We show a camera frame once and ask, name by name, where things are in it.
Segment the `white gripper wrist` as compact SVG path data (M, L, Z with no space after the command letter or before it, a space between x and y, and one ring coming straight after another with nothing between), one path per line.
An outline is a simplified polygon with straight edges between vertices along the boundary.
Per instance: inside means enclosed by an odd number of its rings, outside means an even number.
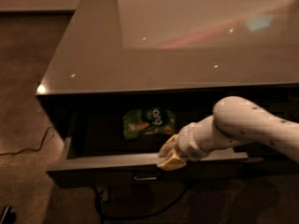
M214 149L214 125L212 121L192 122L183 127L178 136L174 134L161 147L158 156L163 158L157 167L164 171L183 168L187 161L177 153L179 151L188 161L200 161Z

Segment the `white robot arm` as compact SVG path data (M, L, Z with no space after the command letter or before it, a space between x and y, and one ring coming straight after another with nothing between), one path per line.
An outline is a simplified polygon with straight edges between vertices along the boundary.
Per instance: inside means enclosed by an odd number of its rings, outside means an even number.
M219 100L212 114L172 135L159 151L157 167L174 171L219 149L261 143L299 162L299 123L277 117L239 96Z

